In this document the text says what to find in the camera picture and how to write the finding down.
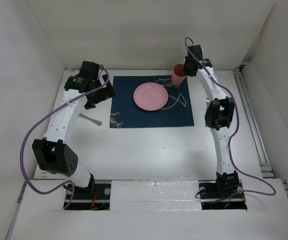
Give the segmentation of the pink plastic cup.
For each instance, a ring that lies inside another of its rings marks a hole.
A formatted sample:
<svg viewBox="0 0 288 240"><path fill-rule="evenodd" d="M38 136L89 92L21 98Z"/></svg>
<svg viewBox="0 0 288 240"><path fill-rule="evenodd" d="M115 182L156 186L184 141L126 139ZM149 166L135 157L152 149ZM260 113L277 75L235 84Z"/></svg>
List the pink plastic cup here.
<svg viewBox="0 0 288 240"><path fill-rule="evenodd" d="M184 69L184 65L181 63L173 67L172 77L171 77L172 85L179 86L183 82L184 78L186 77L183 74L183 69Z"/></svg>

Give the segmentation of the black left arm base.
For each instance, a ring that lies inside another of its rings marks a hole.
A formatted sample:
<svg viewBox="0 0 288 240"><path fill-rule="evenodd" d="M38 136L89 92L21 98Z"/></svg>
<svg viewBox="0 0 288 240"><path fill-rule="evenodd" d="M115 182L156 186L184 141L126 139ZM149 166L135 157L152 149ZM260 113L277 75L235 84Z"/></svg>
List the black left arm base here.
<svg viewBox="0 0 288 240"><path fill-rule="evenodd" d="M107 211L110 210L111 180L95 180L91 175L87 187L75 187L72 194L72 185L65 185L66 196L63 207L69 211Z"/></svg>

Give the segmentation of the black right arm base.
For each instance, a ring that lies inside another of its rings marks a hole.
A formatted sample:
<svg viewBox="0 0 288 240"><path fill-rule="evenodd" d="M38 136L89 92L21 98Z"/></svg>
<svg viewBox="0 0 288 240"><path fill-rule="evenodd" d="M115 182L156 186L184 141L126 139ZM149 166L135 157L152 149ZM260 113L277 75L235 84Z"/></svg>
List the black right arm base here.
<svg viewBox="0 0 288 240"><path fill-rule="evenodd" d="M201 201L202 210L246 210L247 203L242 184L236 172L217 174L215 181L198 182L195 198Z"/></svg>

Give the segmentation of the pink plastic plate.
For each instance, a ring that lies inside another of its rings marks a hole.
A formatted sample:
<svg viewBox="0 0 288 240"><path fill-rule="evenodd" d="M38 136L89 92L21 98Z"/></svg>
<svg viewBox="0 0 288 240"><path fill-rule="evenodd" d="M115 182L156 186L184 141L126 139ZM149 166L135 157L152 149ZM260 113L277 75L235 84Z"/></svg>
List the pink plastic plate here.
<svg viewBox="0 0 288 240"><path fill-rule="evenodd" d="M147 82L136 88L133 99L139 108L145 111L156 111L167 103L168 92L158 83Z"/></svg>

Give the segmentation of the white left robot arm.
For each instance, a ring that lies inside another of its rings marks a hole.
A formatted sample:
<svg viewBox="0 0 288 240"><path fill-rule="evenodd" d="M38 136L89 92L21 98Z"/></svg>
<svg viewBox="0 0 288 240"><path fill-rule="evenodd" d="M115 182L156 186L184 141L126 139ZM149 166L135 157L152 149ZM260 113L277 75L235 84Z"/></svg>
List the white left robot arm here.
<svg viewBox="0 0 288 240"><path fill-rule="evenodd" d="M74 126L82 110L115 96L109 74L100 75L103 66L83 61L79 73L70 76L64 85L61 109L42 139L35 139L32 150L39 168L50 174L60 174L78 187L79 194L90 198L95 194L92 174L78 163L78 156L70 147Z"/></svg>

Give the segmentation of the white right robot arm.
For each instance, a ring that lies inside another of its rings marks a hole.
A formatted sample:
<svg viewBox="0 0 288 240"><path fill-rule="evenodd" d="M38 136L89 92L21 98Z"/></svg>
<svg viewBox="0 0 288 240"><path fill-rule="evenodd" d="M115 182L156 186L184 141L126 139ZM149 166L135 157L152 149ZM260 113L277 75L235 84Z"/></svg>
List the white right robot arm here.
<svg viewBox="0 0 288 240"><path fill-rule="evenodd" d="M211 130L217 156L216 194L226 197L238 188L239 177L230 158L230 126L233 121L235 101L224 92L214 74L212 64L203 59L200 45L187 47L183 73L189 77L196 77L202 84L209 99L205 113L205 124Z"/></svg>

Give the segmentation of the dark blue cloth placemat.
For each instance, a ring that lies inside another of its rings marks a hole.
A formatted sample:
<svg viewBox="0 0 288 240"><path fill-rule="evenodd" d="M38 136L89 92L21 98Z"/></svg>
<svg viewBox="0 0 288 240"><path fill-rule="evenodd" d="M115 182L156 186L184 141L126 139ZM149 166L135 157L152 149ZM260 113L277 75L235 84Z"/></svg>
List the dark blue cloth placemat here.
<svg viewBox="0 0 288 240"><path fill-rule="evenodd" d="M167 91L167 102L161 109L148 111L134 101L135 90L142 84L156 83ZM171 76L115 76L110 128L171 128L194 125L188 82L185 78L179 86L171 84Z"/></svg>

